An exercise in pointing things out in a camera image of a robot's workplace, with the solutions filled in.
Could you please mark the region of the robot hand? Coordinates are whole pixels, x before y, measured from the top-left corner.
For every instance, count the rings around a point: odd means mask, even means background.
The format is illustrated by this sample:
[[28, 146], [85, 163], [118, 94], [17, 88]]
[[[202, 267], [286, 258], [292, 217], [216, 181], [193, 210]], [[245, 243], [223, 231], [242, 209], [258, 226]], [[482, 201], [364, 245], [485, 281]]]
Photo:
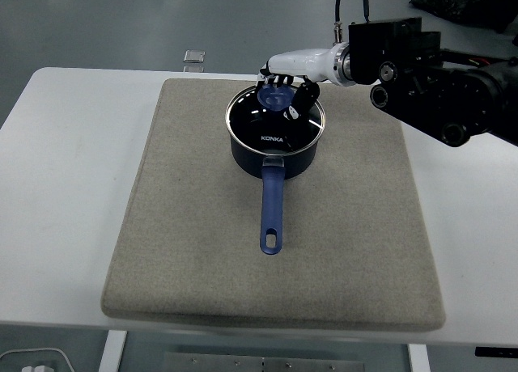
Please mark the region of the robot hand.
[[347, 43], [335, 44], [331, 49], [303, 49], [272, 56], [259, 70], [257, 89], [266, 84], [292, 84], [293, 78], [304, 80], [291, 100], [282, 110], [287, 120], [297, 120], [316, 102], [320, 90], [318, 83], [329, 81], [348, 87], [355, 84], [350, 74], [350, 48]]

